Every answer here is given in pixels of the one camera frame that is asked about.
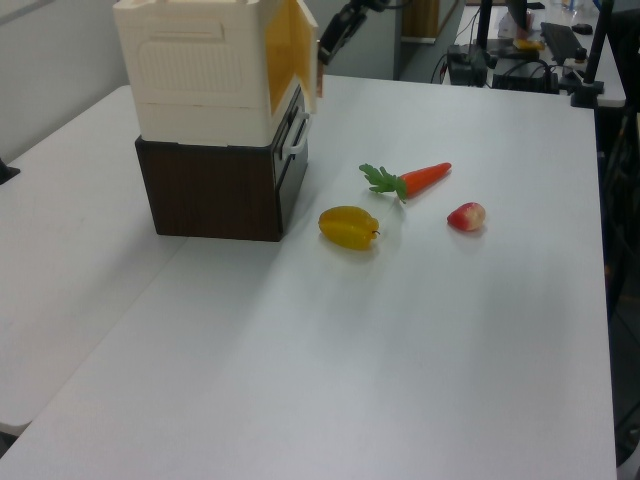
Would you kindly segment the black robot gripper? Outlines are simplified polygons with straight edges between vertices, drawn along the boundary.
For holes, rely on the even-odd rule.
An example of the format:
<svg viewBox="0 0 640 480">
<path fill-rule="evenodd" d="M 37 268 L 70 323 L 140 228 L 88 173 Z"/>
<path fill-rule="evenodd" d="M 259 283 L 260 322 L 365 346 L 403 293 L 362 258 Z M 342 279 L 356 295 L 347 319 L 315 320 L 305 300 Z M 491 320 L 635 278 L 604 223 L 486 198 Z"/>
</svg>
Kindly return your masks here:
<svg viewBox="0 0 640 480">
<path fill-rule="evenodd" d="M 383 12 L 389 7 L 388 0 L 350 0 L 335 15 L 319 41 L 318 60 L 330 64 L 337 52 L 358 32 L 366 22 L 369 11 Z"/>
</svg>

